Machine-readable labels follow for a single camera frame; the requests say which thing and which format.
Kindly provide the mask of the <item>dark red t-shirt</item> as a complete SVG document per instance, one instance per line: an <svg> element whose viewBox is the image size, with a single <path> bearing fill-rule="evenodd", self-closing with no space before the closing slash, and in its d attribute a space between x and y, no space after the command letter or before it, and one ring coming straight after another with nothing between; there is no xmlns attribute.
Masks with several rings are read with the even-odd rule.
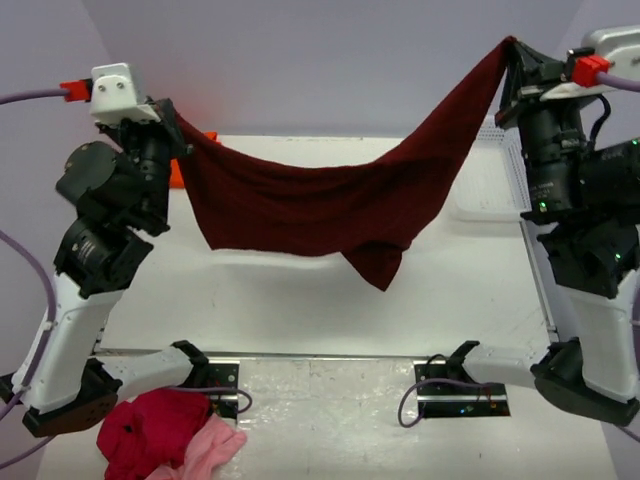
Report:
<svg viewBox="0 0 640 480"><path fill-rule="evenodd" d="M397 146L360 165L302 168L255 158L179 126L193 153L179 169L213 250L339 253L386 290L403 254L440 213L507 67L504 38Z"/></svg>

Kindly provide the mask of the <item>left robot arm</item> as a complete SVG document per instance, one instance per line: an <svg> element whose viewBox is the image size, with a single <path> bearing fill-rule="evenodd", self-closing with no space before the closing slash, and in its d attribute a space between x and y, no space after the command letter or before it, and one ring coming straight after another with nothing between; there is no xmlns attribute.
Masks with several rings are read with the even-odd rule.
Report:
<svg viewBox="0 0 640 480"><path fill-rule="evenodd" d="M24 364L1 397L25 408L36 438L87 430L116 405L159 388L192 390L206 356L188 341L130 360L99 360L108 317L168 228L171 161L191 151L168 99L97 118L103 139L68 158L56 191L76 211L54 259L49 304Z"/></svg>

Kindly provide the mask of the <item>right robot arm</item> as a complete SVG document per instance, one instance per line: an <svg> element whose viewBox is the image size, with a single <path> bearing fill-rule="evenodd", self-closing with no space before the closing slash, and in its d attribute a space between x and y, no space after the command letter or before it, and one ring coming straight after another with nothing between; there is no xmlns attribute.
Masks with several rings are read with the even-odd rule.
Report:
<svg viewBox="0 0 640 480"><path fill-rule="evenodd" d="M519 132L530 200L524 218L549 227L539 241L574 308L577 333L539 352L468 341L447 367L467 382L532 388L564 412L625 427L639 411L632 327L639 142L598 148L601 123L585 131L580 115L602 99L603 87L634 89L610 74L615 65L595 45L572 50L563 61L523 42L509 49L495 122Z"/></svg>

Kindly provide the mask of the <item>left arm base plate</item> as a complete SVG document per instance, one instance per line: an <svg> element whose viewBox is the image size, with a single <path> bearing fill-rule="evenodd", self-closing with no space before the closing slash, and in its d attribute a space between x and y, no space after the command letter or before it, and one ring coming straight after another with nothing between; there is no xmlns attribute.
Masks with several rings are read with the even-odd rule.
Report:
<svg viewBox="0 0 640 480"><path fill-rule="evenodd" d="M218 393L209 393L211 413L223 419L237 421L239 409L238 387L239 362L231 360L213 360L207 367L207 377L203 388L217 389Z"/></svg>

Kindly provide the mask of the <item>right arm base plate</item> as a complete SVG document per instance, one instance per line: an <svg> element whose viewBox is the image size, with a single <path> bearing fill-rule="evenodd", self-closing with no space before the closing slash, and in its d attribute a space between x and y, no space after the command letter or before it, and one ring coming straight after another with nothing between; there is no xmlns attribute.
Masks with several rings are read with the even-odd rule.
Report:
<svg viewBox="0 0 640 480"><path fill-rule="evenodd" d="M443 356L414 363L417 382L445 378L464 383L472 380L458 368L450 369ZM484 389L433 383L417 389L418 412L424 419L507 417L511 415L502 384Z"/></svg>

